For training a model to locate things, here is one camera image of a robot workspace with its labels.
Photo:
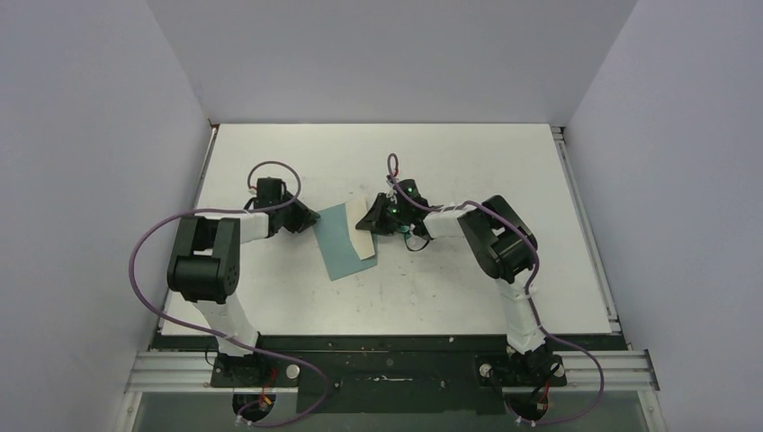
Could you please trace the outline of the tan letter paper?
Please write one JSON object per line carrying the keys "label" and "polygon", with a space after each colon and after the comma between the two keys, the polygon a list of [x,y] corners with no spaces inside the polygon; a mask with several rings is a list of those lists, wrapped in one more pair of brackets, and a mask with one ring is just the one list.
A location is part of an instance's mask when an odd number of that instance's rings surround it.
{"label": "tan letter paper", "polygon": [[373,235],[368,230],[358,229],[360,222],[368,212],[365,198],[357,196],[345,203],[346,222],[350,244],[360,260],[366,260],[376,256],[373,244]]}

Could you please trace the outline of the teal envelope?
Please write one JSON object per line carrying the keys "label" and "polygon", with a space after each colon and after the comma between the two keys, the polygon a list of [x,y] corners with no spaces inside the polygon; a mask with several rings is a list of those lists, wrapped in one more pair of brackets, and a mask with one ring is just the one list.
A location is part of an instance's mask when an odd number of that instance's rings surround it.
{"label": "teal envelope", "polygon": [[352,211],[348,222],[347,203],[319,211],[313,226],[330,281],[336,281],[378,265],[378,241],[368,231],[355,229],[362,215]]}

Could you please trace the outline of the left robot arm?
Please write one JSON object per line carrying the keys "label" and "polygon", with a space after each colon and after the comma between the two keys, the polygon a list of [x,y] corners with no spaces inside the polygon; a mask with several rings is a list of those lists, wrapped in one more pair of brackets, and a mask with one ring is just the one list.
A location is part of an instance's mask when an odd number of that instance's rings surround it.
{"label": "left robot arm", "polygon": [[280,178],[259,178],[252,191],[240,214],[183,216],[167,269],[170,290],[190,302],[214,332],[220,372],[248,388],[276,378],[277,372],[268,356],[252,351],[260,332],[237,295],[241,246],[269,239],[280,230],[302,233],[320,219]]}

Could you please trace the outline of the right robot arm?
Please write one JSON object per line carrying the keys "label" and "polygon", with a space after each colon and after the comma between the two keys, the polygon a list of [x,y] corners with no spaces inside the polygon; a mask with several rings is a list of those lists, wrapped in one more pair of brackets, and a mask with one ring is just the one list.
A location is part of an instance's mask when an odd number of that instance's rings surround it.
{"label": "right robot arm", "polygon": [[537,242],[500,195],[477,207],[431,206],[412,179],[378,193],[364,216],[350,219],[357,230],[435,239],[465,239],[480,270],[495,281],[507,340],[508,370],[519,386],[566,384],[562,360],[549,347],[533,304]]}

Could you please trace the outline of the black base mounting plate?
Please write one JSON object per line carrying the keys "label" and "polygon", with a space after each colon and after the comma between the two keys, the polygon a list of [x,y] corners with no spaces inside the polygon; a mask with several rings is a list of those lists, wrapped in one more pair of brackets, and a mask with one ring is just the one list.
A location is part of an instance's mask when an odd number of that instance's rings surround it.
{"label": "black base mounting plate", "polygon": [[[596,351],[624,351],[619,335],[571,335],[549,347],[563,363],[563,351],[580,352],[596,366],[598,392],[605,387]],[[250,376],[226,376],[216,366],[213,337],[156,336],[149,351],[214,355],[216,388],[259,387],[258,394],[233,393],[236,406],[292,396],[298,410],[317,413],[440,413],[473,410],[500,414],[505,407],[541,408],[563,386],[519,386],[509,366],[507,345],[498,335],[469,336],[264,336],[258,354],[268,356],[277,377],[256,384]]]}

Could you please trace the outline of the aluminium frame rail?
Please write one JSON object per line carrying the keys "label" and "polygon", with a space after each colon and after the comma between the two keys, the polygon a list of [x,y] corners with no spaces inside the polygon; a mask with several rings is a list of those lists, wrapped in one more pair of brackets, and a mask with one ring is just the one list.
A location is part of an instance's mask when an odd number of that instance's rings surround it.
{"label": "aluminium frame rail", "polygon": [[[568,385],[564,392],[594,392],[599,388],[599,374],[594,363],[580,352],[561,353]],[[645,431],[667,429],[657,400],[657,378],[646,351],[596,351],[602,366],[607,392],[632,392],[638,396]],[[233,393],[258,394],[259,387],[216,388],[211,378],[214,355],[202,352],[148,351],[137,353],[127,389],[123,396],[115,431],[131,431],[138,417],[141,398],[148,393]]]}

